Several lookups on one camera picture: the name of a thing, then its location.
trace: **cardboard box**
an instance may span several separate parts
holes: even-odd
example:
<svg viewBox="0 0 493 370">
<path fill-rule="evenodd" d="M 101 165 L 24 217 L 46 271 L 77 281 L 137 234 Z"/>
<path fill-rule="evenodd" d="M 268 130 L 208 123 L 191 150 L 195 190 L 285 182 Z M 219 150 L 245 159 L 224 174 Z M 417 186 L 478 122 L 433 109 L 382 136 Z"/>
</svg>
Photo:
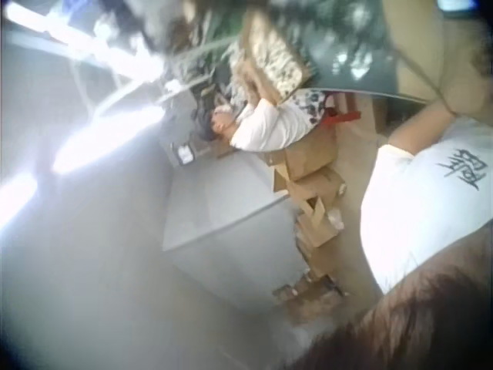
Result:
<svg viewBox="0 0 493 370">
<path fill-rule="evenodd" d="M 286 149 L 263 153 L 268 166 L 289 181 L 296 181 L 332 163 L 337 157 L 334 128 L 317 126 Z"/>
<path fill-rule="evenodd" d="M 309 216 L 302 214 L 297 218 L 297 227 L 313 248 L 318 248 L 339 234 L 327 218 L 323 218 L 318 226 L 314 226 Z"/>
<path fill-rule="evenodd" d="M 324 167 L 301 180 L 287 181 L 285 187 L 293 202 L 318 227 L 326 219 L 326 213 L 334 205 L 335 199 L 344 193 L 346 184 L 337 172 Z"/>
<path fill-rule="evenodd" d="M 312 247 L 311 244 L 304 240 L 301 232 L 296 235 L 296 246 L 301 256 L 307 263 L 310 271 L 308 278 L 311 280 L 320 280 L 328 274 L 332 274 L 334 269 L 340 267 L 340 258 L 337 251 L 335 240 L 329 240 L 319 247 Z"/>
</svg>

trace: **floor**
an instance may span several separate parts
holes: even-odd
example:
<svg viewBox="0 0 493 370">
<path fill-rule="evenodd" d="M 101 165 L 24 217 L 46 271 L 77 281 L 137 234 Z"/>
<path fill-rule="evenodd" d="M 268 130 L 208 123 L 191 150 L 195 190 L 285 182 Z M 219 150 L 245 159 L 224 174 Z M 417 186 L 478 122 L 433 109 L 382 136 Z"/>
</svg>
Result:
<svg viewBox="0 0 493 370">
<path fill-rule="evenodd" d="M 374 111 L 369 96 L 357 96 L 362 117 L 337 126 L 339 155 L 334 169 L 346 180 L 347 192 L 340 199 L 345 230 L 334 239 L 334 247 L 320 256 L 337 283 L 349 294 L 330 317 L 320 318 L 300 327 L 292 327 L 278 308 L 267 315 L 267 323 L 284 358 L 293 358 L 307 348 L 321 332 L 331 332 L 338 325 L 360 317 L 381 296 L 361 249 L 359 237 L 360 205 L 370 179 L 377 148 L 386 138 L 375 133 Z"/>
</svg>

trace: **bright light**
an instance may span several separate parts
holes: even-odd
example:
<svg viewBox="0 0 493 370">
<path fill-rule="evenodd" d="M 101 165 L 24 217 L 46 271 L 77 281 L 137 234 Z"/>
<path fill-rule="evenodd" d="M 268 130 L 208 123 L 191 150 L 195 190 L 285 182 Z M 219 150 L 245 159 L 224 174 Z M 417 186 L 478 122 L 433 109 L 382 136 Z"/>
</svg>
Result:
<svg viewBox="0 0 493 370">
<path fill-rule="evenodd" d="M 66 44 L 74 56 L 81 53 L 93 54 L 98 60 L 107 63 L 116 73 L 140 79 L 155 81 L 164 72 L 163 60 L 156 55 L 132 55 L 121 49 L 110 48 L 97 38 L 66 25 L 57 15 L 43 16 L 19 4 L 11 2 L 5 8 L 5 16 L 12 22 L 38 32 L 49 32 L 50 36 Z"/>
<path fill-rule="evenodd" d="M 68 173 L 95 162 L 163 117 L 163 109 L 150 106 L 138 112 L 98 119 L 65 143 L 56 155 L 53 170 Z"/>
<path fill-rule="evenodd" d="M 0 188 L 0 230 L 29 202 L 37 188 L 38 183 L 27 173 Z"/>
<path fill-rule="evenodd" d="M 23 25 L 28 29 L 32 29 L 37 32 L 46 31 L 47 21 L 46 18 L 36 12 L 32 12 L 19 4 L 14 2 L 5 6 L 5 17 L 14 23 Z"/>
<path fill-rule="evenodd" d="M 340 64 L 344 64 L 347 61 L 347 53 L 341 52 L 337 54 L 337 60 L 339 61 Z"/>
<path fill-rule="evenodd" d="M 171 79 L 164 84 L 164 87 L 172 93 L 176 93 L 182 89 L 182 84 L 177 79 Z"/>
</svg>

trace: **screen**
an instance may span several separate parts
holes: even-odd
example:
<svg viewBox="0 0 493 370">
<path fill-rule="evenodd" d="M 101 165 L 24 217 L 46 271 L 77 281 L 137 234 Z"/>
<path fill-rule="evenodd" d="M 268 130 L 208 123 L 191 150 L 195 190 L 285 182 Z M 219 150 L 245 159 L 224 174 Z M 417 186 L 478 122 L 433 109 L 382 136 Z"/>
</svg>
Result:
<svg viewBox="0 0 493 370">
<path fill-rule="evenodd" d="M 438 7 L 444 12 L 469 12 L 477 5 L 475 0 L 438 0 Z"/>
</svg>

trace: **person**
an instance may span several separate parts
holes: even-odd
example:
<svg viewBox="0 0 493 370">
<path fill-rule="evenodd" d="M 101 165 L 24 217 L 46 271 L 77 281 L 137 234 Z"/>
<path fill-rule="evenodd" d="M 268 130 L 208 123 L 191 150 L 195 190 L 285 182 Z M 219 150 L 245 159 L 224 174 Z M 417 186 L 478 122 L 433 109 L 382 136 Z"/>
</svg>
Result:
<svg viewBox="0 0 493 370">
<path fill-rule="evenodd" d="M 208 134 L 231 146 L 250 152 L 283 149 L 306 136 L 325 112 L 335 114 L 334 97 L 329 92 L 300 89 L 279 106 L 259 77 L 252 62 L 246 61 L 240 72 L 248 105 L 235 118 L 228 106 L 217 107 L 210 120 L 204 120 Z"/>
<path fill-rule="evenodd" d="M 491 227 L 490 222 L 438 252 L 361 320 L 320 336 L 282 368 L 493 368 Z"/>
<path fill-rule="evenodd" d="M 361 205 L 361 243 L 384 293 L 428 258 L 493 218 L 493 128 L 472 115 L 491 81 L 458 62 L 440 99 L 377 152 Z"/>
</svg>

